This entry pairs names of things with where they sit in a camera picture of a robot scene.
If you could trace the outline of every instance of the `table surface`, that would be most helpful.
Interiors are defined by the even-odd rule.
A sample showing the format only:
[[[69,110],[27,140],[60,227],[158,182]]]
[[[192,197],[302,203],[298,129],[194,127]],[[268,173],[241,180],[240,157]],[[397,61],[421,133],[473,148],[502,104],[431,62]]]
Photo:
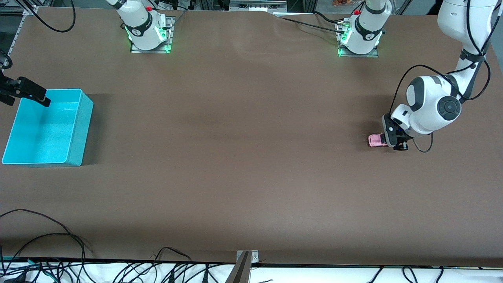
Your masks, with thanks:
[[[64,8],[40,15],[56,28],[71,21]],[[503,264],[502,76],[492,51],[490,86],[436,133],[432,151],[394,152],[366,139],[380,132],[402,74],[418,63],[448,72],[458,60],[460,43],[436,17],[391,17],[377,59],[338,57],[330,32],[262,12],[185,13],[171,54],[129,53],[120,23],[98,9],[77,9],[65,34],[25,21],[5,74],[82,88],[95,107],[83,166],[0,165],[1,212],[48,214],[94,258],[148,259],[173,246],[211,261],[254,249],[267,262]],[[3,149],[16,107],[0,107]],[[6,254],[60,231],[26,213],[0,224]],[[23,255],[79,257],[61,238]]]

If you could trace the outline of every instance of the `turquoise plastic container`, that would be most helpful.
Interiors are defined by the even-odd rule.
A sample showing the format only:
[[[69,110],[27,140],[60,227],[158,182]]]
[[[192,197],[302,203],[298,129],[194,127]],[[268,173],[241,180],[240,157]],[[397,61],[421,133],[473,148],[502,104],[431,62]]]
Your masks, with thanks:
[[[80,166],[93,102],[81,89],[47,90],[49,107],[21,99],[2,158],[7,165]]]

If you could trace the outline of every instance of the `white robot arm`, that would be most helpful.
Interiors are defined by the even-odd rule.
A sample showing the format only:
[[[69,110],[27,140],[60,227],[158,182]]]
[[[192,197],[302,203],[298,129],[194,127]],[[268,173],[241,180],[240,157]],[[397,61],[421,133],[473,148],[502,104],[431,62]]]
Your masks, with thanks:
[[[471,96],[475,77],[485,61],[496,3],[497,0],[444,1],[438,16],[439,27],[446,35],[463,43],[456,71],[412,80],[406,90],[408,105],[400,104],[382,117],[383,144],[406,150],[408,140],[431,134],[454,122],[461,114],[461,104]],[[467,4],[471,33],[467,30]]]
[[[129,39],[141,50],[152,50],[166,41],[166,16],[146,9],[141,0],[106,0],[120,15]]]
[[[350,22],[351,29],[341,40],[341,44],[355,54],[372,51],[383,33],[384,23],[391,15],[391,7],[389,0],[365,1],[361,13],[345,19]]]

